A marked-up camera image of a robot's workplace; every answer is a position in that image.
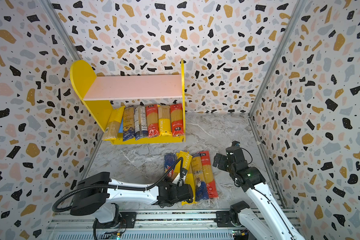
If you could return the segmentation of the clear spaghetti bag Chinese text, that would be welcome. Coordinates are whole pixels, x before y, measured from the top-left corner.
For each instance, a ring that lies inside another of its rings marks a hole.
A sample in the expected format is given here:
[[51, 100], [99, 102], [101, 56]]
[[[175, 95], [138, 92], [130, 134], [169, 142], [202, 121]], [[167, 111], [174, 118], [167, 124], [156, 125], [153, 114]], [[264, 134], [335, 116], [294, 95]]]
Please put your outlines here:
[[135, 137], [135, 108], [127, 107], [123, 115], [123, 141], [131, 140]]

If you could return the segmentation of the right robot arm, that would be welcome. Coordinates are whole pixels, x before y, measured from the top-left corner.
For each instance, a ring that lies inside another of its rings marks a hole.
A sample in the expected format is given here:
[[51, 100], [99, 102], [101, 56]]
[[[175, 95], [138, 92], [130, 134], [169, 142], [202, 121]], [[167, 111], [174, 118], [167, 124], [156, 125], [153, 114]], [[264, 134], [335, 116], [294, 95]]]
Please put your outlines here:
[[246, 227], [257, 240], [303, 240], [277, 203], [262, 173], [249, 166], [243, 151], [240, 143], [233, 141], [226, 148], [226, 155], [215, 155], [213, 166], [229, 173], [235, 186], [247, 194], [265, 221], [256, 216], [249, 204], [240, 201], [230, 206], [230, 222]]

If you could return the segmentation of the clear bag white label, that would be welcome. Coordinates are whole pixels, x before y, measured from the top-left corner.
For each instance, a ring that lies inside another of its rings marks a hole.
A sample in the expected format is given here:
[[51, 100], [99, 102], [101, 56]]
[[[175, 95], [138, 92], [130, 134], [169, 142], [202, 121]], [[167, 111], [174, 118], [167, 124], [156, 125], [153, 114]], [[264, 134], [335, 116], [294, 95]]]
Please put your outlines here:
[[146, 118], [146, 108], [136, 107], [134, 113], [135, 120], [135, 139], [139, 140], [148, 137], [148, 126]]

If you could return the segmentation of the yellow Pastatime bag tall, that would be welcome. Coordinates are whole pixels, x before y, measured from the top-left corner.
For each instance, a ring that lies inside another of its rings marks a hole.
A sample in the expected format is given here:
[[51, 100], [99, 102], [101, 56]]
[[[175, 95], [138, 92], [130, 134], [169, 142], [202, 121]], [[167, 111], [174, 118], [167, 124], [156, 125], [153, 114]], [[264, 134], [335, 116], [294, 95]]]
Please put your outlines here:
[[172, 136], [169, 106], [158, 106], [159, 131], [161, 136]]

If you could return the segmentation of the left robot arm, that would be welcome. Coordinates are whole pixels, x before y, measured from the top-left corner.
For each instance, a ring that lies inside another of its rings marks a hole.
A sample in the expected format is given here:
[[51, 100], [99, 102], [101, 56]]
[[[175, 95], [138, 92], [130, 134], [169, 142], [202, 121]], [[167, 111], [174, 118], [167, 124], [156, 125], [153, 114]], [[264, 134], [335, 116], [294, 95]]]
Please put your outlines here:
[[70, 210], [72, 216], [92, 215], [101, 224], [110, 223], [117, 215], [117, 203], [137, 202], [159, 207], [190, 201], [194, 197], [189, 184], [174, 184], [166, 179], [155, 184], [123, 183], [101, 172], [78, 183]]

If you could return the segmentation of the blue-top spaghetti bag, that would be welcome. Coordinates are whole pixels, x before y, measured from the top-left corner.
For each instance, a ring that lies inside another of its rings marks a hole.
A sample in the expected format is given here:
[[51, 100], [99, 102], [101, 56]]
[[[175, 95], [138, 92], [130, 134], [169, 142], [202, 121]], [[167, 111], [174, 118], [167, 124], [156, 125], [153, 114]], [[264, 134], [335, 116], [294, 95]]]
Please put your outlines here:
[[200, 154], [193, 155], [191, 165], [192, 165], [194, 183], [195, 183], [195, 200], [196, 202], [200, 202], [202, 200], [208, 200], [209, 195], [207, 190], [207, 184], [204, 177], [203, 165]]

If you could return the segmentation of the blue Barilla spaghetti bag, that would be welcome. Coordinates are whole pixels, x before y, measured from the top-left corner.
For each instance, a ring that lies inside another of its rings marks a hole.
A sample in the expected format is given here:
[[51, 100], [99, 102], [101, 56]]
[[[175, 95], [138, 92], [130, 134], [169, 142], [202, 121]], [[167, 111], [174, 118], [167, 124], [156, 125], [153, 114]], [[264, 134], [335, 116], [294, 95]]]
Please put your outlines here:
[[171, 180], [171, 182], [175, 179], [175, 175], [174, 175], [174, 169], [172, 169], [170, 171], [170, 168], [176, 163], [177, 161], [177, 155], [175, 153], [168, 153], [165, 154], [164, 157], [164, 173], [167, 174], [166, 178], [168, 180]]

